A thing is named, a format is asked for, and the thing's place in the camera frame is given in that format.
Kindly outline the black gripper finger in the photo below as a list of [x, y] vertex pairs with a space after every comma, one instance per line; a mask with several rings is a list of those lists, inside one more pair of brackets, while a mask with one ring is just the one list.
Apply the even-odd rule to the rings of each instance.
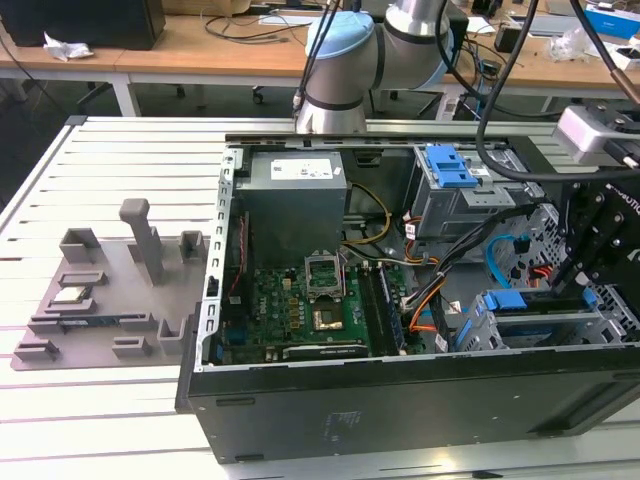
[[611, 261], [609, 250], [624, 225], [624, 215], [616, 202], [595, 199], [577, 218], [576, 266], [591, 283], [603, 284]]
[[576, 254], [576, 228], [574, 227], [575, 206], [582, 193], [582, 184], [562, 186], [558, 210], [558, 233], [564, 239], [565, 258], [556, 269], [551, 289], [556, 297], [568, 296], [574, 289], [573, 283], [579, 271]]

